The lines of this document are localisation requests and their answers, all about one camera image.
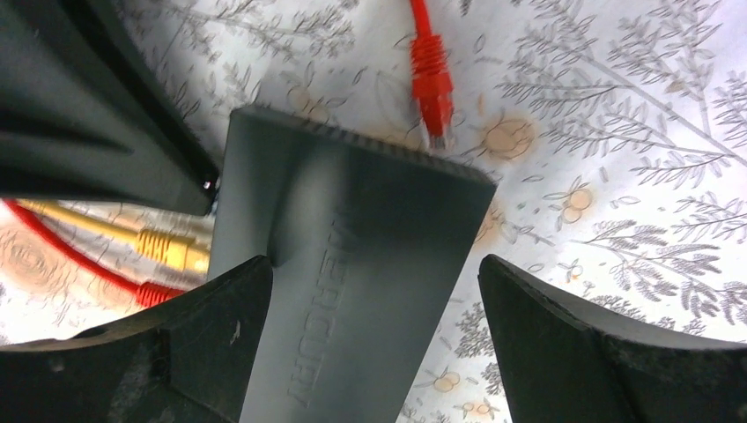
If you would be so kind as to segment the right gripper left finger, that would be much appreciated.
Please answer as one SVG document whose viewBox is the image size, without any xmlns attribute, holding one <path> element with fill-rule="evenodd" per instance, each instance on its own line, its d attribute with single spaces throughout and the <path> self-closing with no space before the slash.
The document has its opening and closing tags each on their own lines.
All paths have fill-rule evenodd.
<svg viewBox="0 0 747 423">
<path fill-rule="evenodd" d="M 238 421 L 272 282 L 256 256 L 73 338 L 3 346 L 2 421 Z"/>
</svg>

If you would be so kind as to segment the black network switch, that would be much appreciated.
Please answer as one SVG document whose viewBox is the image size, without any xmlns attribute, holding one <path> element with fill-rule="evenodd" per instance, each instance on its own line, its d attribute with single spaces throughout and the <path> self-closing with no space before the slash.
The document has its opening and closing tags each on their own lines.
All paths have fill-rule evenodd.
<svg viewBox="0 0 747 423">
<path fill-rule="evenodd" d="M 209 273 L 273 268 L 241 420 L 395 421 L 495 190 L 474 167 L 234 110 Z"/>
</svg>

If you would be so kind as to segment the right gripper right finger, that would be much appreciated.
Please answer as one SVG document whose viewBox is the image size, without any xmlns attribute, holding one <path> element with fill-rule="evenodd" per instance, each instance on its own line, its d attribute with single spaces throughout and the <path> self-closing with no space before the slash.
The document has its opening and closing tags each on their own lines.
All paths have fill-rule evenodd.
<svg viewBox="0 0 747 423">
<path fill-rule="evenodd" d="M 493 255 L 478 284 L 513 421 L 745 421 L 745 345 L 620 315 Z"/>
</svg>

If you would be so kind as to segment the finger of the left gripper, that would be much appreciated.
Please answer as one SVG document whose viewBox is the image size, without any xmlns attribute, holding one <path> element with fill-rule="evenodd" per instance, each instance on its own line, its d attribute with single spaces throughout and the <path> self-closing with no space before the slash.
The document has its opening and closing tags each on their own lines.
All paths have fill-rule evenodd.
<svg viewBox="0 0 747 423">
<path fill-rule="evenodd" d="M 2 197 L 204 215 L 217 180 L 111 2 L 2 2 Z"/>
</svg>

